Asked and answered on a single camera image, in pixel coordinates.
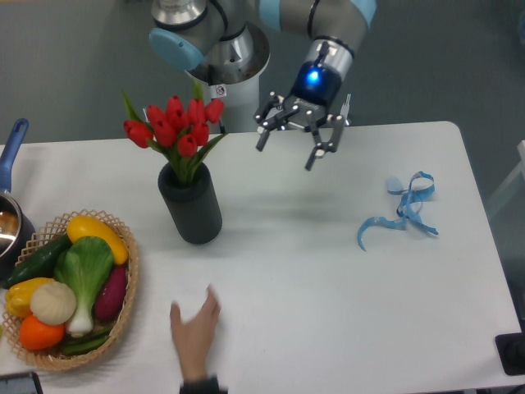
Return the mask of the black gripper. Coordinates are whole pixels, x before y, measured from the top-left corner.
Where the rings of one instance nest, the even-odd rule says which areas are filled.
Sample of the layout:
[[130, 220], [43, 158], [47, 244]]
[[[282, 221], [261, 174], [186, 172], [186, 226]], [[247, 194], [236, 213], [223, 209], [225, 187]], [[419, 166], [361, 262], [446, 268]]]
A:
[[322, 140], [318, 127], [326, 123], [328, 110], [341, 85], [341, 76], [332, 68], [314, 61], [305, 62], [286, 98], [271, 91], [259, 104], [253, 115], [261, 129], [256, 150], [262, 152], [271, 132], [288, 124], [309, 131], [313, 137], [314, 146], [304, 166], [307, 171], [312, 169], [316, 159], [323, 158], [326, 153], [335, 153], [345, 129], [345, 118], [340, 114], [328, 117], [332, 126], [328, 141]]

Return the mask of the bare human hand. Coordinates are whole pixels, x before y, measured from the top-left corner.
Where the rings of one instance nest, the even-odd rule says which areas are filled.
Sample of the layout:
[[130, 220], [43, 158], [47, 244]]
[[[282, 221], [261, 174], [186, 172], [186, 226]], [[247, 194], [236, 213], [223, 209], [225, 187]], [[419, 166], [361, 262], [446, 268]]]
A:
[[190, 320], [181, 317], [180, 306], [171, 303], [171, 337], [176, 348], [184, 383], [197, 383], [208, 377], [206, 361], [214, 341], [221, 305], [211, 285], [206, 300]]

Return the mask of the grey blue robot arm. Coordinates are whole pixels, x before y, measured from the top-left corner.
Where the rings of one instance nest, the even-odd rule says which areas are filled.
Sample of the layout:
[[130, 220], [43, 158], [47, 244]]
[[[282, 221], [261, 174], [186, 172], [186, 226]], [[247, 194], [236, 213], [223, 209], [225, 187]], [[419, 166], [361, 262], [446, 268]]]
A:
[[[338, 149], [349, 123], [347, 106], [330, 109], [376, 9], [374, 1], [156, 1], [149, 43], [186, 72], [206, 100], [223, 100], [220, 132], [257, 131], [257, 149], [263, 149], [273, 131], [303, 131], [313, 137], [312, 166]], [[259, 94], [271, 57], [265, 27], [311, 42], [285, 95]]]

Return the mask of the dark sleeved forearm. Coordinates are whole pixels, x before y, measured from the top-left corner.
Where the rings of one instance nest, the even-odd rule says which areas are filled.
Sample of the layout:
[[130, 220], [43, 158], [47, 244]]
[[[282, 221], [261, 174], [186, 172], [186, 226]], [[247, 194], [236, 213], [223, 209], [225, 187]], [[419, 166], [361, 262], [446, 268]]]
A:
[[228, 394], [227, 387], [222, 387], [216, 375], [198, 380], [185, 380], [179, 390], [180, 394]]

